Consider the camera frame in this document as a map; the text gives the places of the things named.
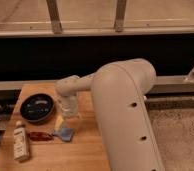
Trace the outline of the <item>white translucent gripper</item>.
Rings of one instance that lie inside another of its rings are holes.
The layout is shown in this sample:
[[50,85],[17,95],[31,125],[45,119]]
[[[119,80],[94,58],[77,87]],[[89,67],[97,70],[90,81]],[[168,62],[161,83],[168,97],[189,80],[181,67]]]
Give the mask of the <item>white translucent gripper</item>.
[[[64,117],[74,117],[78,113],[78,99],[76,96],[61,96],[59,98],[62,115]],[[63,117],[58,115],[54,125],[54,130],[58,131],[63,124]]]

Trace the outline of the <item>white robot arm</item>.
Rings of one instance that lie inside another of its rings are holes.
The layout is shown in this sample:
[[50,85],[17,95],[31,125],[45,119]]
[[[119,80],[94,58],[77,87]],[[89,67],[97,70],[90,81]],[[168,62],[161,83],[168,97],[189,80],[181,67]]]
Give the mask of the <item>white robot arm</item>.
[[90,91],[111,171],[165,171],[144,95],[156,71],[145,59],[112,62],[95,73],[55,84],[62,116],[78,114],[80,91]]

